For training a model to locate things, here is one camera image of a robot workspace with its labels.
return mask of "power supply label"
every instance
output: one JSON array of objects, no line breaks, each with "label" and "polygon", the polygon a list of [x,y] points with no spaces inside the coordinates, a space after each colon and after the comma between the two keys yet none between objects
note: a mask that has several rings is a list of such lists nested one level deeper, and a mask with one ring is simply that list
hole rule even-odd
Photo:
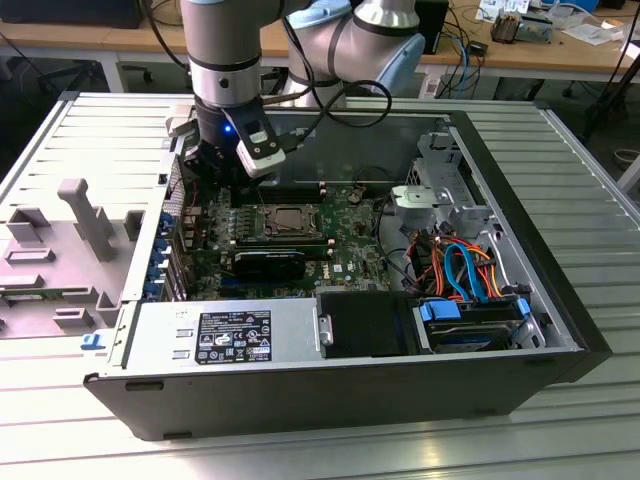
[{"label": "power supply label", "polygon": [[214,312],[200,315],[196,362],[200,365],[270,362],[271,312]]}]

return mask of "wire bundle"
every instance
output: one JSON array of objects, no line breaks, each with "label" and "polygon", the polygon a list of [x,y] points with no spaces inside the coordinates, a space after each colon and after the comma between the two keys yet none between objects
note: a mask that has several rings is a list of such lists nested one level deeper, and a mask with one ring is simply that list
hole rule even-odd
[{"label": "wire bundle", "polygon": [[[469,33],[460,26],[460,20],[458,19],[458,15],[454,9],[449,7],[449,12],[453,16],[455,23],[445,21],[443,35],[454,42],[454,49],[456,50],[456,53],[460,55],[460,61],[453,70],[449,80],[444,82],[443,88],[436,98],[443,98],[445,95],[447,95],[447,98],[451,98],[454,91],[456,92],[454,98],[459,98],[463,92],[471,89],[471,95],[473,96],[476,92],[476,88],[478,87],[478,83],[480,82],[482,67],[484,65],[484,57],[476,54],[478,66],[471,74],[469,74],[469,69],[471,68],[471,58],[469,54],[469,44],[471,43],[471,40],[469,38]],[[460,80],[454,84],[455,76],[460,67],[463,68],[462,76]]]},{"label": "wire bundle", "polygon": [[[424,242],[425,239],[421,240],[420,236],[418,236],[415,242],[418,241]],[[462,287],[459,283],[460,278],[465,274],[464,268],[466,268],[466,276],[469,278],[473,297],[482,299],[485,295],[485,291],[482,291],[476,284],[476,272],[482,279],[488,298],[501,298],[504,296],[498,286],[494,259],[478,245],[473,245],[456,236],[433,236],[428,239],[428,242],[432,245],[431,265],[417,279],[418,284],[424,285],[430,278],[433,278],[431,284],[424,289],[425,293],[438,297],[446,296],[450,300],[456,301],[470,300],[470,296],[466,291],[463,292],[461,290]],[[447,253],[443,252],[442,247],[446,247]],[[458,273],[458,279],[456,279],[453,275],[451,261],[447,257],[452,255],[464,257],[465,251],[472,258],[472,263],[467,261],[463,270]]]}]

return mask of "slotted aluminum surface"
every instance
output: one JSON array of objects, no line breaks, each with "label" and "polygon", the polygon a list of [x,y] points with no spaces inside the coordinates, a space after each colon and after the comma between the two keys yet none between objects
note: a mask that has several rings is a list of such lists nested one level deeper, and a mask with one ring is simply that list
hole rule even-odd
[{"label": "slotted aluminum surface", "polygon": [[[173,95],[82,95],[58,130],[70,139],[91,139],[86,145],[69,140],[69,146],[91,149],[100,135],[100,145],[113,149],[87,150],[87,161],[144,161],[160,154],[160,144],[152,143],[160,138],[154,135],[160,135],[156,129],[162,128],[168,106],[190,101]],[[407,101],[401,106],[469,113],[614,350],[610,360],[576,384],[547,388],[509,417],[146,443],[82,388],[83,373],[104,358],[83,356],[78,338],[4,341],[0,475],[637,478],[640,232],[633,204],[551,113],[531,104]],[[149,135],[138,138],[135,129]],[[47,156],[60,154],[47,151]],[[117,153],[110,157],[110,151]]]}]

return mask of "motherboard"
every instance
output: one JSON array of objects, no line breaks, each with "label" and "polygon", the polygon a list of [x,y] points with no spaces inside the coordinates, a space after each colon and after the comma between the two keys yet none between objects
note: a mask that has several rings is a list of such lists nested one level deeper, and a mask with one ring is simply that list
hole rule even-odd
[{"label": "motherboard", "polygon": [[372,235],[376,199],[358,193],[325,186],[313,204],[265,203],[259,194],[258,203],[234,208],[231,193],[221,189],[193,202],[183,221],[190,298],[389,290],[387,260]]}]

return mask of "electronic component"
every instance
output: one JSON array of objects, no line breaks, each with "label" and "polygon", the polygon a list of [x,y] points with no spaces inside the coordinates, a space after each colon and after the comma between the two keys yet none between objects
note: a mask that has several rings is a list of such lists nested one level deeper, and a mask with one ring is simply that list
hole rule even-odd
[{"label": "electronic component", "polygon": [[233,274],[242,281],[294,282],[304,273],[305,258],[300,252],[241,252],[233,261]]},{"label": "electronic component", "polygon": [[520,27],[520,14],[500,10],[491,26],[491,40],[498,43],[513,43]]},{"label": "electronic component", "polygon": [[517,297],[485,304],[430,300],[419,312],[434,353],[507,349],[531,316],[527,301]]},{"label": "electronic component", "polygon": [[487,50],[489,49],[489,45],[486,43],[478,42],[477,40],[471,40],[467,45],[467,50],[471,55],[476,55],[478,57],[484,57],[487,54]]},{"label": "electronic component", "polygon": [[263,211],[264,234],[271,239],[322,238],[318,231],[318,210],[311,206],[276,206]]},{"label": "electronic component", "polygon": [[553,22],[535,13],[526,13],[520,19],[516,40],[520,42],[551,43]]}]

